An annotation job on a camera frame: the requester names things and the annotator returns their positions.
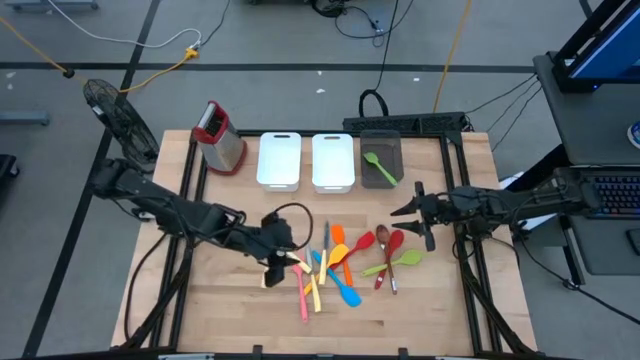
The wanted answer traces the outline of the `black perforated box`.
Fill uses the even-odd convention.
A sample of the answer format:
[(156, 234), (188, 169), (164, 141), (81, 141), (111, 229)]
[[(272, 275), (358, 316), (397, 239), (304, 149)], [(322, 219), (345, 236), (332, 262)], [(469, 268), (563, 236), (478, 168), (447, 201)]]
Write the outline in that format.
[(468, 116), (463, 112), (345, 118), (342, 126), (345, 131), (393, 130), (402, 134), (470, 131), (472, 129)]

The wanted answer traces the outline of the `black backlit keyboard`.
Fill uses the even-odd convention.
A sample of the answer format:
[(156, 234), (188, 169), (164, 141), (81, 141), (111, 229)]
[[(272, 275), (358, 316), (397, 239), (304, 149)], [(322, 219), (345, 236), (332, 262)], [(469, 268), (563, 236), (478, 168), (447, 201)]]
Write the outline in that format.
[(596, 176), (594, 182), (600, 202), (596, 217), (640, 219), (640, 177)]

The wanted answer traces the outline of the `white plastic bin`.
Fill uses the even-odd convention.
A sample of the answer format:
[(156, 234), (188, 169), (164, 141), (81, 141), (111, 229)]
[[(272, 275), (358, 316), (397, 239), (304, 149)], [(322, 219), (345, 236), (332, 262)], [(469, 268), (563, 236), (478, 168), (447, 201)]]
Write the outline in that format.
[(268, 192), (295, 192), (300, 181), (302, 138), (295, 132), (260, 136), (256, 180)]
[(345, 194), (355, 183), (354, 142), (348, 134), (312, 137), (312, 184), (319, 194)]

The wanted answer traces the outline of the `red silicone spatula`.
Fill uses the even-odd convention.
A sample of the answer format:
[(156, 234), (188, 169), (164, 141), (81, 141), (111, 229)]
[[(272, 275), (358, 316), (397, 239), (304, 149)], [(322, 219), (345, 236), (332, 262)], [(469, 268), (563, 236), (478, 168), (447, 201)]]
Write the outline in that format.
[(371, 231), (365, 233), (362, 237), (360, 237), (358, 239), (358, 241), (356, 242), (355, 246), (352, 249), (350, 249), (342, 257), (342, 259), (340, 261), (338, 261), (336, 264), (331, 265), (330, 268), (332, 270), (335, 270), (342, 263), (344, 263), (351, 255), (353, 255), (357, 251), (365, 250), (365, 249), (369, 248), (374, 242), (375, 242), (375, 235)]

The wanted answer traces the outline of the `orange silicone spatula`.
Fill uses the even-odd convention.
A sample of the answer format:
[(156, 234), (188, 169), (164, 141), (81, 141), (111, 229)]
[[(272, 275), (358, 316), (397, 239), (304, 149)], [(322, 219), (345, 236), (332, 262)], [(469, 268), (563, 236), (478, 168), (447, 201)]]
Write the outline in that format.
[[(345, 243), (345, 233), (342, 225), (332, 225), (331, 226), (331, 236), (335, 244), (344, 244)], [(342, 263), (342, 267), (344, 270), (345, 281), (348, 286), (353, 285), (353, 278), (351, 274), (351, 269), (349, 267), (349, 263), (345, 260)]]

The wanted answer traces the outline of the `grey metal floor base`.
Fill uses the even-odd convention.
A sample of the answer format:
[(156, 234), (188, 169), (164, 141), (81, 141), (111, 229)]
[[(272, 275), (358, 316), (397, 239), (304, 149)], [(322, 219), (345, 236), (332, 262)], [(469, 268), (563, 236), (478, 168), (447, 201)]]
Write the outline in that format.
[(0, 111), (0, 125), (42, 125), (50, 124), (50, 116), (46, 111)]
[(25, 9), (62, 9), (63, 7), (89, 7), (92, 10), (100, 8), (96, 0), (0, 0), (0, 2), (12, 8), (14, 11)]

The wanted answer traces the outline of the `grey translucent plastic bin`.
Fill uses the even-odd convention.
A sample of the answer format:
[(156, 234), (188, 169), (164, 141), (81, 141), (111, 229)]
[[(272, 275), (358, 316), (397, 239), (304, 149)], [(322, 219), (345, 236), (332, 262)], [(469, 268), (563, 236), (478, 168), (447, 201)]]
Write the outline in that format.
[(404, 178), (401, 137), (394, 130), (363, 130), (360, 133), (361, 184), (367, 189), (393, 189), (394, 185), (364, 154), (374, 153), (380, 165), (399, 183)]

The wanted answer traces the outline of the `brown wooden spoon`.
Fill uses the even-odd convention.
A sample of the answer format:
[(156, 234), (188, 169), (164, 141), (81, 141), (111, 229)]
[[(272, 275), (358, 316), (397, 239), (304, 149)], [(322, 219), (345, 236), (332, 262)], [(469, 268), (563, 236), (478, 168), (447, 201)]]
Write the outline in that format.
[(381, 249), (384, 253), (385, 264), (387, 265), (386, 271), (390, 275), (391, 291), (393, 295), (397, 294), (397, 286), (393, 278), (393, 270), (391, 265), (391, 233), (384, 225), (378, 225), (376, 227), (376, 240), (378, 241)]

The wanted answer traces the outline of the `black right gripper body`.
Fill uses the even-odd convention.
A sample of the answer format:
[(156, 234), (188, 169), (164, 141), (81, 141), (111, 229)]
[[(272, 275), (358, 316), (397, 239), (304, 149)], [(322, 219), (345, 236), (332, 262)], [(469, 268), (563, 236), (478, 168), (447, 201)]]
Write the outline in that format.
[(446, 202), (434, 193), (427, 194), (421, 181), (416, 181), (414, 187), (414, 203), (420, 218), (417, 233), (424, 238), (426, 250), (433, 252), (436, 243), (431, 227), (444, 222)]

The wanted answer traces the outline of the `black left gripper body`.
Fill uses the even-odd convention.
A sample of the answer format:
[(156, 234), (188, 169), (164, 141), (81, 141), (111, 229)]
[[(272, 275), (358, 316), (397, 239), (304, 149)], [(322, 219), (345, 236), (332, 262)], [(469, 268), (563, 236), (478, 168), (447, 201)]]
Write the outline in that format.
[(261, 220), (261, 237), (268, 245), (265, 286), (274, 287), (285, 278), (285, 269), (296, 264), (287, 256), (294, 247), (291, 227), (277, 213), (269, 213)]

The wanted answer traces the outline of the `green silicone spatula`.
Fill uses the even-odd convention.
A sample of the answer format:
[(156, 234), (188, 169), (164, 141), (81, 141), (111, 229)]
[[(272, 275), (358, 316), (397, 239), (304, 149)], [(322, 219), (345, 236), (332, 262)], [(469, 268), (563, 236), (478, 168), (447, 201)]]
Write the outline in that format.
[(375, 153), (366, 152), (363, 154), (363, 157), (368, 163), (374, 165), (391, 185), (398, 185), (397, 180), (381, 165), (379, 158)]

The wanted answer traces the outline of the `blue silicone spatula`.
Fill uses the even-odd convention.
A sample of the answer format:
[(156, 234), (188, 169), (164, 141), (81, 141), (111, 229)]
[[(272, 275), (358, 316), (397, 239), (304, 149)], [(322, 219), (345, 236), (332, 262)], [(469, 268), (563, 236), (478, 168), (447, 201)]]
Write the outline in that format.
[(362, 300), (359, 294), (353, 288), (343, 284), (332, 269), (327, 268), (326, 274), (336, 283), (341, 296), (347, 305), (350, 307), (357, 307), (361, 304)]

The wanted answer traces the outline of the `black floor fan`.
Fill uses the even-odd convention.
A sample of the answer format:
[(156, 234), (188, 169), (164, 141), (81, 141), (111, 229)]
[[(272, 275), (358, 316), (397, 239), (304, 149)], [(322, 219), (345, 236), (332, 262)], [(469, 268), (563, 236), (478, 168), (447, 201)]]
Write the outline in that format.
[(84, 98), (94, 115), (120, 144), (124, 157), (144, 173), (151, 173), (159, 155), (159, 144), (139, 113), (113, 85), (89, 79)]

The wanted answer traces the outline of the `black computer monitor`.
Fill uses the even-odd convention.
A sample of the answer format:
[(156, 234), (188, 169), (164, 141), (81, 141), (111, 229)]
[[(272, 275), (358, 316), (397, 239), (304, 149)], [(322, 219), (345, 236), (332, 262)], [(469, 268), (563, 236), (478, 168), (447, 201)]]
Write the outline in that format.
[(563, 93), (640, 84), (640, 0), (602, 0), (551, 60)]

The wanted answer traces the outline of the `red silicone spoon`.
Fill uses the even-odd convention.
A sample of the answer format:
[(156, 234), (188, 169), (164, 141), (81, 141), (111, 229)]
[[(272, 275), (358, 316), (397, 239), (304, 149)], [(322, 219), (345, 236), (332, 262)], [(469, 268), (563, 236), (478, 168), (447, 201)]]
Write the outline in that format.
[[(398, 248), (402, 246), (403, 242), (404, 242), (404, 233), (401, 230), (394, 230), (391, 233), (390, 240), (385, 248), (387, 263), (390, 263), (392, 255)], [(378, 273), (378, 277), (374, 284), (374, 288), (378, 290), (381, 287), (386, 273), (389, 273), (389, 280), (391, 283), (392, 293), (396, 295), (397, 285), (395, 283), (395, 276), (394, 276), (392, 267), (387, 267)]]

